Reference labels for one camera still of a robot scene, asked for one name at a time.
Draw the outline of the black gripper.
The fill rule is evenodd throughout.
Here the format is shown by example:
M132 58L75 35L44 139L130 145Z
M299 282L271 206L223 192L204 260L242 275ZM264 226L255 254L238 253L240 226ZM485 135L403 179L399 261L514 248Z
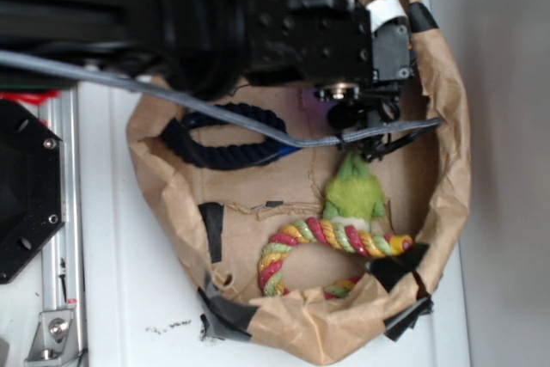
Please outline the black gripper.
M412 75L408 19L399 0L257 0L250 29L253 86L307 86L332 103L328 124L337 132L375 129L360 141L368 160L411 143L392 139L400 119L401 88Z

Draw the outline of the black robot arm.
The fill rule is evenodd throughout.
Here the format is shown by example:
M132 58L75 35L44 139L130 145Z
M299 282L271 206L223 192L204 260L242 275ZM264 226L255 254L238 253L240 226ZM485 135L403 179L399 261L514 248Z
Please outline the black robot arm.
M338 129L366 128L368 158L409 144L391 135L410 76L406 17L376 22L358 0L1 0L1 89L43 93L75 77L63 64L162 76L209 101L238 79L313 86Z

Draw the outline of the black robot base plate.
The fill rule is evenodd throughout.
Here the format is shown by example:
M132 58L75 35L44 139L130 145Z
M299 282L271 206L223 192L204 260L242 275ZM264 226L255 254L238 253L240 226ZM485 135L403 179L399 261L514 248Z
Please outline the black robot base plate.
M61 139L1 101L1 283L12 282L64 223Z

